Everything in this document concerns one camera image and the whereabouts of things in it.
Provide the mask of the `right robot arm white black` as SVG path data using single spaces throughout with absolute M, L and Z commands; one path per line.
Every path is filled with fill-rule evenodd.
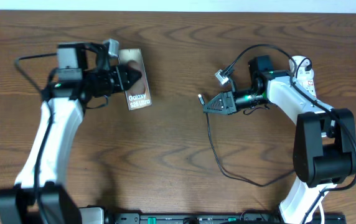
M 302 56 L 289 59 L 289 70 L 273 68 L 269 56 L 248 62 L 251 88 L 237 90 L 229 75 L 215 76 L 232 88 L 200 103 L 205 114 L 231 115 L 271 103 L 295 124 L 293 167 L 296 179 L 279 204 L 283 223 L 310 223 L 329 192 L 356 184 L 356 134 L 353 113 L 335 109 L 316 98 L 312 62 Z

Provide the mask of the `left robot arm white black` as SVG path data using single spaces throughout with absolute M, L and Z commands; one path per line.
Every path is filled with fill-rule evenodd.
M 41 119 L 12 187 L 0 189 L 1 223 L 114 223 L 103 207 L 78 207 L 65 190 L 72 143 L 92 98 L 129 90 L 141 72 L 119 63 L 119 42 L 59 44 L 58 67 L 39 90 Z

